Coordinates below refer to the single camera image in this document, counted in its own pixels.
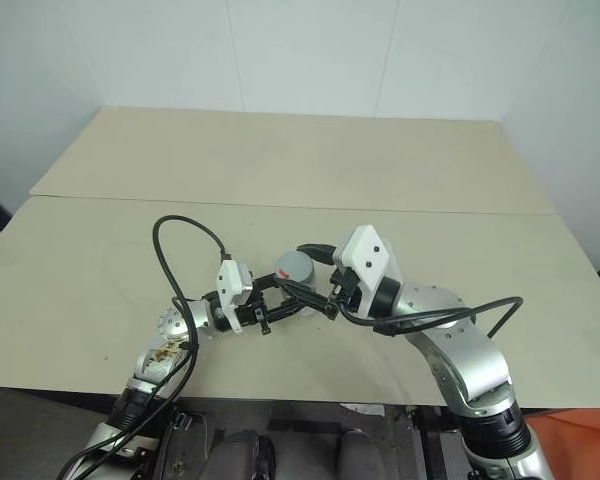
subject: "table surface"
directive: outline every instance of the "table surface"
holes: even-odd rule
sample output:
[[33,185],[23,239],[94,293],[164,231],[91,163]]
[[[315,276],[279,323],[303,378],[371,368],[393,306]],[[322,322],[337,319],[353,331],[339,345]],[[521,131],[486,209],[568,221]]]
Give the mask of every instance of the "table surface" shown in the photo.
[[[172,296],[151,226],[181,213],[256,275],[373,224],[408,280],[525,298],[495,339],[523,406],[600,407],[600,282],[496,123],[105,108],[32,194],[0,235],[0,385],[120,392]],[[210,291],[208,239],[164,236],[186,293]],[[203,345],[185,394],[442,402],[404,339],[319,315]]]
[[[496,336],[523,406],[600,406],[600,285],[557,215],[365,212],[36,197],[0,236],[0,385],[117,393],[172,292],[151,246],[156,218],[213,228],[255,275],[306,242],[337,243],[371,223],[405,277],[477,305],[522,309]],[[186,294],[213,289],[218,255],[187,225],[164,245]],[[318,270],[327,284],[328,270]],[[487,330],[495,315],[478,319]],[[342,318],[293,317],[202,345],[186,395],[438,404],[420,354]]]

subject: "white wall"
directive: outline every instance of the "white wall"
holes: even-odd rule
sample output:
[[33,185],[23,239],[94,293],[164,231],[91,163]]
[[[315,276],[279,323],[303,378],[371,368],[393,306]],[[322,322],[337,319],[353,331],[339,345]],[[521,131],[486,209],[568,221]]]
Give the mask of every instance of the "white wall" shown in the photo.
[[102,104],[506,118],[599,264],[596,11],[600,0],[0,0],[0,201],[17,209]]
[[600,0],[573,0],[505,127],[600,267]]

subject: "orange object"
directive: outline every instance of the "orange object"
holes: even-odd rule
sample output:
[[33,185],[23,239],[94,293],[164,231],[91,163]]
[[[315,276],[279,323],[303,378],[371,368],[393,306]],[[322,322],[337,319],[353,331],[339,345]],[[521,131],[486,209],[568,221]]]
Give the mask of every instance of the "orange object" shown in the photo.
[[527,417],[556,480],[600,480],[600,409]]

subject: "floor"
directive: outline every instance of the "floor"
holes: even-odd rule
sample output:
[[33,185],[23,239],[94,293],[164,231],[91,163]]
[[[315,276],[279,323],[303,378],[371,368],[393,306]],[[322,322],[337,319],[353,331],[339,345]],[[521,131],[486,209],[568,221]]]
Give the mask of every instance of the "floor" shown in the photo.
[[[278,480],[335,480],[338,440],[351,428],[372,437],[390,480],[426,479],[419,432],[402,407],[385,406],[382,417],[333,403],[187,399],[183,405],[204,415],[194,415],[188,431],[172,435],[164,480],[195,479],[205,450],[242,429],[272,439]],[[55,478],[103,419],[102,414],[0,389],[0,480]],[[448,478],[466,479],[469,466],[458,435],[444,434],[442,443]]]

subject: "robotic arm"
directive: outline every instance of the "robotic arm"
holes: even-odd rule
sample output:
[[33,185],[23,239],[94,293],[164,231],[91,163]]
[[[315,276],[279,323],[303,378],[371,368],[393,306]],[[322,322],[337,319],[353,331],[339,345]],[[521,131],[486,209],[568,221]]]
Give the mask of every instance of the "robotic arm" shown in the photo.
[[[298,251],[314,261],[336,266],[331,276],[334,288],[328,298],[287,274],[253,279],[246,265],[224,258],[216,290],[200,300],[188,301],[198,337],[212,339],[230,330],[240,334],[255,324],[266,335],[271,332],[270,324],[306,307],[330,319],[340,312],[348,320],[385,335],[402,334],[426,358],[456,418],[465,453],[474,468],[469,474],[471,480],[553,480],[538,440],[516,403],[502,353],[472,321],[475,309],[467,308],[444,288],[405,282],[391,245],[370,225],[357,227],[337,248],[311,244],[298,247]],[[272,309],[263,296],[268,288],[281,288],[286,294]],[[161,315],[156,338],[138,359],[113,412],[89,441],[89,455],[80,457],[59,478],[84,478],[80,475],[94,458],[124,441],[123,432],[174,393],[185,374],[184,368],[176,367],[186,361],[183,347],[188,339],[181,307]],[[116,452],[122,462],[105,463],[97,478],[147,478],[168,422],[165,409]]]

